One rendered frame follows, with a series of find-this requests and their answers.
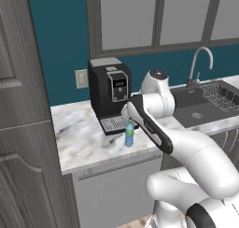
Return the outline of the black coffee machine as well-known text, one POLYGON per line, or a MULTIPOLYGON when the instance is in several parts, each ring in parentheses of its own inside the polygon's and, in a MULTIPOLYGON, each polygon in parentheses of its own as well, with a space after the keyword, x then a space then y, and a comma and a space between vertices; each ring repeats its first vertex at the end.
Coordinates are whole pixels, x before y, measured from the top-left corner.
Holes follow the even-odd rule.
POLYGON ((88 74, 91 107, 105 135, 124 132, 121 110, 132 94, 130 68, 115 57, 91 59, 88 74))

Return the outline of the blue water bottle green cap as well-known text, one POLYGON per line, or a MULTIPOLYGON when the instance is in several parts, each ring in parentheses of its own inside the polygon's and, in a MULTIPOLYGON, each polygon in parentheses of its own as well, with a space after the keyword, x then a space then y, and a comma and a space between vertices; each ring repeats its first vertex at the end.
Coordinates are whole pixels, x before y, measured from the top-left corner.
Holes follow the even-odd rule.
POLYGON ((130 147, 134 144, 134 126, 131 121, 128 121, 125 129, 125 146, 130 147))

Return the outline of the dark grey sink basin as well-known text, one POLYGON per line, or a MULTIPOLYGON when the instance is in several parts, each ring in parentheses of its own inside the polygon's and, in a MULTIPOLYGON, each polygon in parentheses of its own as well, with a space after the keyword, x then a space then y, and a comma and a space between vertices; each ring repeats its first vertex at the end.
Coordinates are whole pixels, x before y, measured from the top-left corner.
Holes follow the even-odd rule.
POLYGON ((194 127, 205 123, 228 119, 239 115, 239 111, 225 112, 203 98, 201 86, 218 83, 233 93, 239 95, 239 89, 229 83, 218 80, 190 88, 174 88, 171 90, 176 100, 174 117, 185 127, 194 127))

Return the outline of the silver dishwasher front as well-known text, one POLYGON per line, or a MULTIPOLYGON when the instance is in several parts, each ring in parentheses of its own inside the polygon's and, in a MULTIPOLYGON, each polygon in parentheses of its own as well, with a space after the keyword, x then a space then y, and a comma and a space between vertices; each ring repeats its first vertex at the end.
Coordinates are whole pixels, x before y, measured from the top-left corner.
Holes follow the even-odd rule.
POLYGON ((73 175, 80 228, 118 228, 152 213, 147 177, 161 169, 162 157, 81 178, 73 175))

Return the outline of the tall grey wood cupboard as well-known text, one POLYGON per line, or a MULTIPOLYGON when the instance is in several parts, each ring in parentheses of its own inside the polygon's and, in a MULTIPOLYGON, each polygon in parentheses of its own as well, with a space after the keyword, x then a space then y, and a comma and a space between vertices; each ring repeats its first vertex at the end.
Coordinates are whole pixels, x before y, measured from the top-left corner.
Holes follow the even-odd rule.
POLYGON ((0 0, 0 228, 78 228, 29 0, 0 0))

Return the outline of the grey framed window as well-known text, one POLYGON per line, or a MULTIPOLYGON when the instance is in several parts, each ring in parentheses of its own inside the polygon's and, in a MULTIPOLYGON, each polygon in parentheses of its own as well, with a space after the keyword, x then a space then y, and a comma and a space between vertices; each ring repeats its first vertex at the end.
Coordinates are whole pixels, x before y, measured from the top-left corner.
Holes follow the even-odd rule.
POLYGON ((86 0, 90 57, 239 44, 239 0, 86 0))

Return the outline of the grey sink cupboard door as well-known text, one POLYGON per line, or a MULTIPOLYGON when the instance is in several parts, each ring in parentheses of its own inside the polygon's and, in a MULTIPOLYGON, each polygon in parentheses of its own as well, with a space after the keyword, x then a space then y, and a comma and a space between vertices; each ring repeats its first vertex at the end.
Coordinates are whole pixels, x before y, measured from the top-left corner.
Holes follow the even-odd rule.
POLYGON ((239 165, 239 128, 212 135, 235 166, 239 165))

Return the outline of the white wall socket plate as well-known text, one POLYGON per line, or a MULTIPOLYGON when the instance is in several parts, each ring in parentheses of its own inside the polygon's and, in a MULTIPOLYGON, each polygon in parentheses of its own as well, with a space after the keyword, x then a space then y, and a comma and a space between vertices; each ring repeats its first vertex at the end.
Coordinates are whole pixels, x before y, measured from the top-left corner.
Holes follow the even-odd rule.
POLYGON ((88 71, 86 69, 76 70, 76 84, 78 89, 88 88, 88 71))

